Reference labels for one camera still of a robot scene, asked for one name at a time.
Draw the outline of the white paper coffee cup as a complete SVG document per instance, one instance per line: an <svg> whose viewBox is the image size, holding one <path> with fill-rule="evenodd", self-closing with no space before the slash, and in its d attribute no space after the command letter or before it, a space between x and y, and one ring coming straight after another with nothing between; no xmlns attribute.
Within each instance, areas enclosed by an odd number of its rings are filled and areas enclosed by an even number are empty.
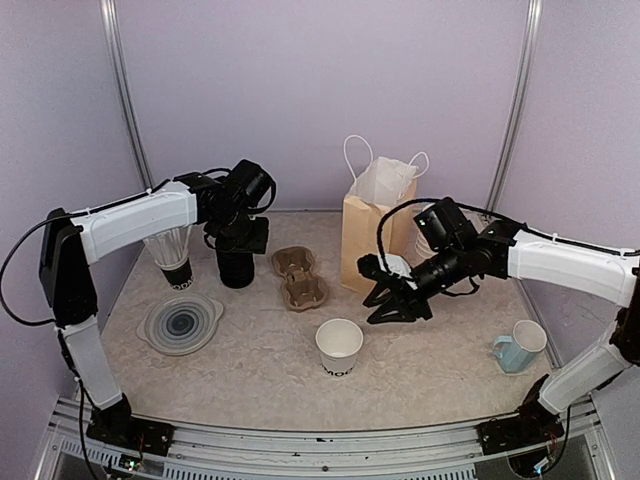
<svg viewBox="0 0 640 480"><path fill-rule="evenodd" d="M324 371L333 378L341 378L352 372L364 335L353 321L334 318L318 327L315 343Z"/></svg>

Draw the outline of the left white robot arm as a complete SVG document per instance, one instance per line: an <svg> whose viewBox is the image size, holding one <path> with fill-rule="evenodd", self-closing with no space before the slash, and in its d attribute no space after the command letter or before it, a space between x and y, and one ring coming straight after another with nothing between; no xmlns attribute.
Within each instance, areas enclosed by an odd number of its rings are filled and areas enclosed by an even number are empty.
<svg viewBox="0 0 640 480"><path fill-rule="evenodd" d="M156 234L200 226L216 252L222 284L245 288L255 278L255 256L266 252L264 214L276 192L275 179L243 159L231 168L176 176L105 205L48 214L39 280L76 376L95 407L104 410L99 424L118 444L133 443L140 424L117 406L125 395L101 339L96 266Z"/></svg>

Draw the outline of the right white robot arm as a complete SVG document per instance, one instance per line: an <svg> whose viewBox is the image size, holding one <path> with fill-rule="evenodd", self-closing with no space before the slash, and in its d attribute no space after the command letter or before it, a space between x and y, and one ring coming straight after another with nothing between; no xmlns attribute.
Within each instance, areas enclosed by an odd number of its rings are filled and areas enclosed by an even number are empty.
<svg viewBox="0 0 640 480"><path fill-rule="evenodd" d="M513 419L511 433L535 442L557 415L578 398L602 388L639 363L639 253L548 234L491 212L477 229L471 206L424 199L414 217L433 256L411 266L401 256L377 250L357 262L375 283L364 304L371 324L415 322L432 316L429 301L463 280L478 291L484 277L522 285L537 320L550 328L563 362L531 390Z"/></svg>

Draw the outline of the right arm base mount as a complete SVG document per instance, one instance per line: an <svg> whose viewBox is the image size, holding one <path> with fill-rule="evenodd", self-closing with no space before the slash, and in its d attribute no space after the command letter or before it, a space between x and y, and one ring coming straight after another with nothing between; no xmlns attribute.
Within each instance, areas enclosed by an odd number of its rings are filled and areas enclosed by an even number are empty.
<svg viewBox="0 0 640 480"><path fill-rule="evenodd" d="M546 410L534 390L526 395L514 416L482 422L476 431L484 455L536 445L565 433L559 415Z"/></svg>

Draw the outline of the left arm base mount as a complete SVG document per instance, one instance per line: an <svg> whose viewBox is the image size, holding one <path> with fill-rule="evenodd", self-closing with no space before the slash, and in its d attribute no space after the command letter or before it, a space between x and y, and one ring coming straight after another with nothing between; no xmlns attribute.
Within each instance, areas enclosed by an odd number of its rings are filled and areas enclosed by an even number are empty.
<svg viewBox="0 0 640 480"><path fill-rule="evenodd" d="M108 445L166 457L174 430L169 423L133 416L123 394L121 400L106 409L92 409L87 435Z"/></svg>

